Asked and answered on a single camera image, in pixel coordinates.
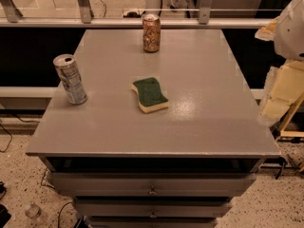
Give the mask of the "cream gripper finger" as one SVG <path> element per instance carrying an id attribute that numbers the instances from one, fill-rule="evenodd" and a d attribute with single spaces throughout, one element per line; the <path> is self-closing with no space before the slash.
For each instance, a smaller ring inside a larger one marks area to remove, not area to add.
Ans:
<path id="1" fill-rule="evenodd" d="M 281 67 L 271 66 L 259 104 L 258 120 L 272 126 L 304 92 L 304 63 L 288 60 Z"/>

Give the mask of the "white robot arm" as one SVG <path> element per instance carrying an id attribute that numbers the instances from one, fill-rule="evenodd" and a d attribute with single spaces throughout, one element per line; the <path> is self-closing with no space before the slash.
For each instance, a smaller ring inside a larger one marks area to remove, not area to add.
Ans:
<path id="1" fill-rule="evenodd" d="M 259 121 L 272 126 L 304 92 L 304 0 L 292 0 L 255 37 L 273 41 L 275 53 L 285 59 L 282 66 L 270 67 L 259 105 Z"/>

